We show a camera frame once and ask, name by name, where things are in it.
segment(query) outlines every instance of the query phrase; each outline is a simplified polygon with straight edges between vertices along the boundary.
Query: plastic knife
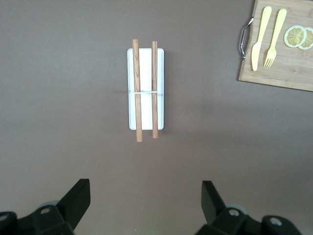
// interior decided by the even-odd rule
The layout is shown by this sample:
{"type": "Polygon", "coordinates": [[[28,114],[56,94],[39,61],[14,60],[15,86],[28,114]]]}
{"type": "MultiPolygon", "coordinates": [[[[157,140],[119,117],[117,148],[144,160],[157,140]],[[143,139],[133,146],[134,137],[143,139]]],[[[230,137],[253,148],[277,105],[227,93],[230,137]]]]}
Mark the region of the plastic knife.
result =
{"type": "Polygon", "coordinates": [[[265,29],[268,25],[270,14],[272,13],[272,8],[267,6],[263,10],[262,18],[261,18],[261,25],[259,31],[258,41],[253,45],[252,52],[251,52],[251,62],[252,62],[252,70],[257,71],[258,69],[258,61],[259,61],[259,54],[261,49],[261,44],[263,41],[265,29]]]}

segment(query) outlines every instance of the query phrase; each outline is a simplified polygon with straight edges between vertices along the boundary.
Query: plastic fork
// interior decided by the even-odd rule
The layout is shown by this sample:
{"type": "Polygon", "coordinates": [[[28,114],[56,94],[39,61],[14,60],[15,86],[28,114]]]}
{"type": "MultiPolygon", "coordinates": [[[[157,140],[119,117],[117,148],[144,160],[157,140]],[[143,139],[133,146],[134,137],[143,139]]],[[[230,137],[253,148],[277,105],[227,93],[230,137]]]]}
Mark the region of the plastic fork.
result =
{"type": "Polygon", "coordinates": [[[265,64],[264,67],[265,68],[270,68],[276,58],[276,42],[280,33],[280,30],[282,29],[282,26],[284,24],[285,18],[286,18],[286,14],[287,14],[287,10],[282,8],[279,10],[278,15],[277,15],[277,19],[276,19],[276,24],[275,24],[275,29],[274,29],[274,33],[273,33],[273,37],[272,37],[272,42],[270,44],[270,47],[268,49],[268,54],[266,56],[266,60],[265,60],[265,64]]]}

